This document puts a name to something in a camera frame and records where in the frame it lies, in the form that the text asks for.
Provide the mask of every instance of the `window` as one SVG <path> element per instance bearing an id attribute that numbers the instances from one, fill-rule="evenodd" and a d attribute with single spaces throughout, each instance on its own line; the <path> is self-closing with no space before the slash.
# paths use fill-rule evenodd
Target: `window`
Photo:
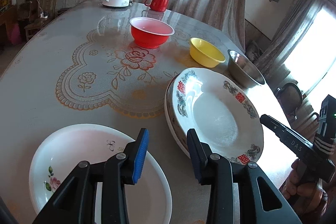
<path id="1" fill-rule="evenodd" d="M 303 93 L 323 78 L 308 98 L 317 112 L 328 94 L 336 96 L 332 94 L 336 84 L 336 65 L 333 65 L 336 58 L 335 31 L 336 19 L 322 9 L 284 63 L 290 70 L 291 77 L 298 81 L 297 85 Z"/>

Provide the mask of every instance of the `plate with red double happiness symbol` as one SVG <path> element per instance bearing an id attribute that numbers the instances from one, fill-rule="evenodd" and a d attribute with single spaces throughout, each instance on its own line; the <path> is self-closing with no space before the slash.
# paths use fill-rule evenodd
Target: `plate with red double happiness symbol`
<path id="1" fill-rule="evenodd" d="M 182 138 L 194 128 L 201 142 L 231 162 L 245 165 L 260 158 L 264 135 L 258 112 L 229 78 L 209 69 L 188 68 L 170 89 Z"/>

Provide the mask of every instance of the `kettle base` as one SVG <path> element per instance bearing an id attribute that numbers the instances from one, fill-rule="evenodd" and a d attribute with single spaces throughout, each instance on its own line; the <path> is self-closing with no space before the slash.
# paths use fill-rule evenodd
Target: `kettle base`
<path id="1" fill-rule="evenodd" d="M 130 0 L 109 0 L 102 1 L 104 6 L 113 7 L 113 8 L 123 8 L 129 6 Z"/>

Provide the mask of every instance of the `white plate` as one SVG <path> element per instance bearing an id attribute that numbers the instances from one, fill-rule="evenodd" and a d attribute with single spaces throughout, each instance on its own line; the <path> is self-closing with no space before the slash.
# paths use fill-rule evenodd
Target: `white plate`
<path id="1" fill-rule="evenodd" d="M 188 152 L 188 147 L 186 145 L 186 139 L 185 140 L 183 139 L 184 133 L 183 133 L 183 136 L 178 135 L 178 133 L 176 132 L 176 129 L 174 128 L 174 126 L 176 126 L 176 125 L 173 125 L 173 122 L 175 123 L 176 118 L 174 117 L 174 115 L 172 115 L 172 117 L 171 117 L 170 112 L 168 110 L 168 108 L 171 108 L 171 101 L 167 100 L 168 97 L 169 97 L 168 91 L 169 91 L 169 87 L 173 83 L 174 79 L 175 78 L 173 78 L 172 81 L 169 83 L 169 85 L 166 89 L 166 92 L 165 92 L 165 100 L 164 100 L 165 116 L 166 116 L 166 120 L 167 120 L 169 130 L 170 130 L 175 142 L 181 148 L 181 150 L 184 152 L 184 154 L 186 154 L 190 158 L 190 155 L 189 155 L 189 152 Z"/>
<path id="2" fill-rule="evenodd" d="M 263 151 L 257 110 L 229 78 L 209 69 L 188 68 L 172 85 L 172 108 L 185 136 L 195 128 L 214 153 L 246 164 Z"/>
<path id="3" fill-rule="evenodd" d="M 58 185 L 81 161 L 106 161 L 134 141 L 118 130 L 97 124 L 76 124 L 57 130 L 36 150 L 30 166 L 31 201 L 38 214 Z M 101 186 L 97 187 L 95 222 L 101 223 Z M 142 176 L 136 185 L 125 185 L 130 224 L 168 224 L 172 198 L 167 179 L 147 152 Z"/>

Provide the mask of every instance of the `wooden chair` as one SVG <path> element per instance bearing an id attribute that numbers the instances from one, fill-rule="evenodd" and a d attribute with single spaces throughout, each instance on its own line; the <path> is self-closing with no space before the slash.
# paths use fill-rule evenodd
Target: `wooden chair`
<path id="1" fill-rule="evenodd" d="M 278 99 L 283 112 L 289 116 L 289 122 L 297 119 L 296 110 L 301 106 L 303 97 L 300 89 L 294 83 L 286 83 L 282 88 L 278 88 L 275 97 Z"/>
<path id="2" fill-rule="evenodd" d="M 313 112 L 301 123 L 301 125 L 299 125 L 295 129 L 295 131 L 298 132 L 303 137 L 305 137 L 307 140 L 312 142 L 318 129 L 319 129 L 319 114 L 317 112 Z"/>
<path id="3" fill-rule="evenodd" d="M 55 6 L 56 0 L 41 0 L 40 6 L 42 11 L 46 11 L 48 18 L 38 18 L 33 23 L 28 24 L 25 27 L 27 42 L 32 38 L 38 31 L 43 29 L 50 21 L 55 18 Z"/>

